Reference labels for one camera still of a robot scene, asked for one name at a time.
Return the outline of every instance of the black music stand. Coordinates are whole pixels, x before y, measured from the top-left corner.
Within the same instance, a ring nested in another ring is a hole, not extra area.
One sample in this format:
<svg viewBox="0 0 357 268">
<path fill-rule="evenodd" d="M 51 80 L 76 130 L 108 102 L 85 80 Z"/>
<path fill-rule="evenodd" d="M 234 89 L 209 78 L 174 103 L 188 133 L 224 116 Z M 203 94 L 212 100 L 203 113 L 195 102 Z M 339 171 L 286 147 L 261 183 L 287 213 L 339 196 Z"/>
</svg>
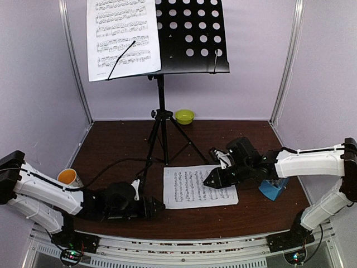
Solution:
<svg viewBox="0 0 357 268">
<path fill-rule="evenodd" d="M 161 70 L 149 74 L 149 80 L 157 79 L 160 108 L 152 111 L 155 123 L 148 143 L 146 167 L 149 166 L 161 125 L 163 160 L 168 165 L 189 146 L 198 153 L 204 163 L 208 160 L 191 141 L 173 113 L 165 107 L 164 75 L 184 73 L 229 73 L 226 53 L 223 8 L 221 0 L 156 0 L 158 36 L 160 40 Z M 171 159 L 168 158 L 166 120 L 170 120 L 187 144 Z"/>
</svg>

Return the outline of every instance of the round hole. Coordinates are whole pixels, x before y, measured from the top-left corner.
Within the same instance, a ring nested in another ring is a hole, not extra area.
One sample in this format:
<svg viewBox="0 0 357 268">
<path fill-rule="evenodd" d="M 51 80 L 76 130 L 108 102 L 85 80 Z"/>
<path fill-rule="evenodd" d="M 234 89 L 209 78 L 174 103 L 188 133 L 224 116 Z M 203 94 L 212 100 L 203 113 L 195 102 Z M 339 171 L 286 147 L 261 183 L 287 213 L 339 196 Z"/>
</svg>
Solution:
<svg viewBox="0 0 357 268">
<path fill-rule="evenodd" d="M 206 29 L 207 25 L 204 22 L 200 22 L 199 27 L 201 29 Z"/>
<path fill-rule="evenodd" d="M 218 15 L 219 15 L 219 12 L 217 10 L 212 11 L 212 16 L 218 17 Z"/>
<path fill-rule="evenodd" d="M 203 17 L 206 14 L 206 12 L 203 9 L 200 9 L 198 11 L 198 14 L 199 14 L 199 16 Z"/>
<path fill-rule="evenodd" d="M 171 16 L 176 16 L 177 12 L 176 10 L 172 9 L 168 12 Z"/>
<path fill-rule="evenodd" d="M 216 36 L 213 38 L 213 40 L 214 40 L 216 43 L 221 43 L 222 38 L 221 38 L 220 36 L 216 35 Z"/>
<path fill-rule="evenodd" d="M 189 57 L 192 57 L 194 55 L 194 50 L 193 49 L 187 49 L 186 50 L 186 55 Z"/>
<path fill-rule="evenodd" d="M 189 21 L 185 22 L 185 28 L 186 28 L 186 29 L 192 28 L 192 23 L 189 22 Z"/>
<path fill-rule="evenodd" d="M 208 56 L 208 50 L 207 50 L 207 49 L 202 49 L 202 50 L 201 50 L 201 55 L 202 55 L 203 57 L 207 57 L 207 56 Z"/>
<path fill-rule="evenodd" d="M 201 41 L 202 43 L 206 43 L 206 42 L 207 42 L 207 36 L 201 35 L 201 36 L 200 36 L 200 41 Z"/>
<path fill-rule="evenodd" d="M 177 23 L 175 21 L 170 23 L 170 28 L 171 29 L 176 29 L 177 28 Z"/>
<path fill-rule="evenodd" d="M 194 38 L 192 37 L 192 35 L 186 35 L 185 40 L 187 43 L 190 43 L 194 40 Z"/>
<path fill-rule="evenodd" d="M 191 15 L 191 11 L 189 9 L 184 10 L 184 15 L 185 16 Z"/>
<path fill-rule="evenodd" d="M 219 30 L 219 28 L 221 28 L 221 26 L 219 25 L 219 23 L 213 23 L 213 29 L 215 30 Z"/>
</svg>

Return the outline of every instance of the cup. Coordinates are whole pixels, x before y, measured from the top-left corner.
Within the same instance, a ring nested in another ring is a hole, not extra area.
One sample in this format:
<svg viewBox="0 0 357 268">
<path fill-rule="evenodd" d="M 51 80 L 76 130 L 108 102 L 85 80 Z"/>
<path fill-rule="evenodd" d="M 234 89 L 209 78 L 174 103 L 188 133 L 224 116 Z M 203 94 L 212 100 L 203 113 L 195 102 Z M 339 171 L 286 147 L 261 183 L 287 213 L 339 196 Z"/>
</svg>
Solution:
<svg viewBox="0 0 357 268">
<path fill-rule="evenodd" d="M 57 180 L 61 183 L 81 188 L 83 187 L 82 181 L 79 179 L 77 172 L 74 169 L 65 169 L 57 176 Z"/>
</svg>

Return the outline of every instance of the sheet of paper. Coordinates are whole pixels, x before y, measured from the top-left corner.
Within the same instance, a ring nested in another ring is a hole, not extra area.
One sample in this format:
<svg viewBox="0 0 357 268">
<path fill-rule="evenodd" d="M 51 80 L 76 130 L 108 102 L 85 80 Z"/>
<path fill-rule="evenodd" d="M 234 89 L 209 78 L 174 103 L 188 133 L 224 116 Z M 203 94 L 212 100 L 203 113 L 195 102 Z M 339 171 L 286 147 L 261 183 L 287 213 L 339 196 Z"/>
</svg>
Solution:
<svg viewBox="0 0 357 268">
<path fill-rule="evenodd" d="M 220 165 L 165 167 L 163 202 L 167 209 L 217 207 L 238 204 L 235 186 L 213 189 L 203 185 L 212 169 Z"/>
<path fill-rule="evenodd" d="M 87 0 L 89 81 L 161 69 L 155 0 Z"/>
</svg>

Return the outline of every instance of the perforated black panel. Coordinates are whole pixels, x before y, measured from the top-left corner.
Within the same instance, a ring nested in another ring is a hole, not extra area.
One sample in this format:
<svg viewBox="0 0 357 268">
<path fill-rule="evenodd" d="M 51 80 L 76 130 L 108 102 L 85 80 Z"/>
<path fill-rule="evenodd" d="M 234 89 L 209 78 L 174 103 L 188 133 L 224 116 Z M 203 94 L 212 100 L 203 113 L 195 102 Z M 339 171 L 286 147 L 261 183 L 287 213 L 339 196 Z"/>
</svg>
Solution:
<svg viewBox="0 0 357 268">
<path fill-rule="evenodd" d="M 221 0 L 156 0 L 156 10 L 162 69 L 154 74 L 229 72 Z"/>
</svg>

